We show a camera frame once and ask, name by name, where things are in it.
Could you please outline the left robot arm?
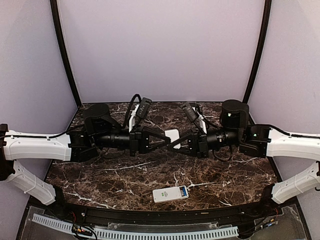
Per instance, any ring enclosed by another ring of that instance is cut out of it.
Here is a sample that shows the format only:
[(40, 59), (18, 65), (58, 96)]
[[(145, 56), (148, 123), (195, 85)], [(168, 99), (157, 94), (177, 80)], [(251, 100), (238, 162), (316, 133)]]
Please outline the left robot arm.
[(60, 218), (67, 218), (70, 206), (63, 191), (39, 179), (20, 159), (51, 159), (81, 163), (98, 156), (99, 150), (128, 150), (130, 156), (146, 154), (170, 144), (163, 133), (139, 124), (122, 126), (105, 103), (97, 103), (82, 113), (83, 124), (55, 135), (22, 133), (0, 126), (0, 179), (12, 183), (39, 200)]

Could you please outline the white battery compartment cover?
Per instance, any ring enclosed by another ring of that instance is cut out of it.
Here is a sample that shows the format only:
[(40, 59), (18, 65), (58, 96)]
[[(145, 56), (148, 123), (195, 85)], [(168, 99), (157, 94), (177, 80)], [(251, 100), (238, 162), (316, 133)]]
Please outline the white battery compartment cover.
[(170, 143), (166, 146), (167, 150), (170, 152), (177, 153), (178, 150), (181, 148), (181, 144), (178, 143), (174, 146), (171, 146), (171, 144), (180, 138), (179, 130), (174, 128), (174, 129), (165, 130), (164, 133), (166, 137), (170, 138)]

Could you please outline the blue battery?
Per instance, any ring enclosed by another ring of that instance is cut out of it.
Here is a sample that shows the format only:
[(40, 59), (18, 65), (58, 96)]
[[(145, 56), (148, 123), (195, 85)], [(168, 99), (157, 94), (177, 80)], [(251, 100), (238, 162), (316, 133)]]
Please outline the blue battery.
[(185, 187), (182, 188), (182, 193), (183, 193), (184, 197), (188, 195), (187, 190), (186, 190)]

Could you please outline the white remote control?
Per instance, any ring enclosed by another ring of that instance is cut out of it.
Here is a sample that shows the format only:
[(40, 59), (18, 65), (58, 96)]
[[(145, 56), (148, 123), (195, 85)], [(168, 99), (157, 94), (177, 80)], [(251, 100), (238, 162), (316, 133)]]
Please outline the white remote control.
[[(185, 187), (187, 196), (181, 197), (180, 187)], [(183, 200), (189, 198), (189, 192), (185, 185), (173, 186), (161, 189), (155, 189), (152, 191), (153, 201), (155, 203), (164, 203), (176, 200)]]

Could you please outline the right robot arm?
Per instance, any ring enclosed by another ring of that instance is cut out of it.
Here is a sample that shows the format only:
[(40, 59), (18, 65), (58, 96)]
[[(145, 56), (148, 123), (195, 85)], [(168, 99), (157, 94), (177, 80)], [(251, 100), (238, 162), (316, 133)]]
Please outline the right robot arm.
[(266, 217), (275, 204), (320, 187), (320, 136), (318, 134), (286, 132), (269, 124), (250, 124), (250, 108), (239, 100), (229, 99), (222, 103), (219, 117), (220, 127), (205, 129), (206, 120), (199, 108), (189, 103), (181, 105), (188, 120), (197, 129), (179, 134), (177, 129), (166, 130), (170, 138), (167, 149), (170, 152), (207, 158), (209, 151), (223, 147), (237, 146), (239, 152), (254, 158), (292, 157), (314, 160), (307, 169), (281, 182), (264, 188), (255, 213)]

